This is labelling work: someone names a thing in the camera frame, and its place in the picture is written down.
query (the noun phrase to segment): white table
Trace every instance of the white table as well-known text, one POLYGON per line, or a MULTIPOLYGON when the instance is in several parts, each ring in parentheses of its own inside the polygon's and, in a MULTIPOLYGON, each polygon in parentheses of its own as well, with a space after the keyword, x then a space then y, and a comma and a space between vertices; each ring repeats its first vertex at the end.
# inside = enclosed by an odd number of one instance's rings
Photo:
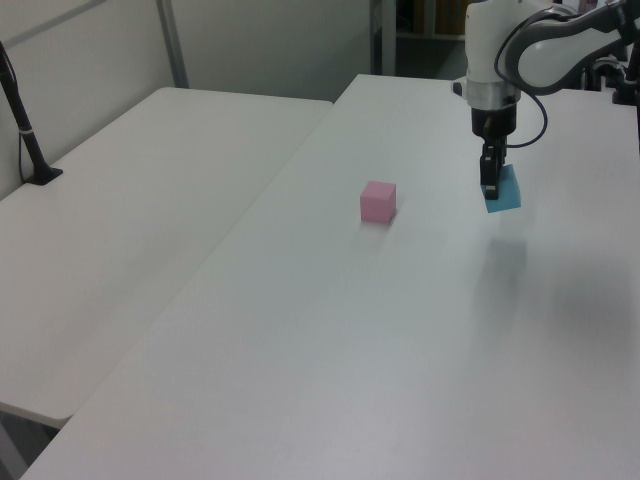
POLYGON ((449 85, 358 77, 24 479, 638 478, 635 111, 544 102, 489 215, 449 85))
POLYGON ((159 90, 0 203, 0 410, 60 427, 329 110, 159 90))

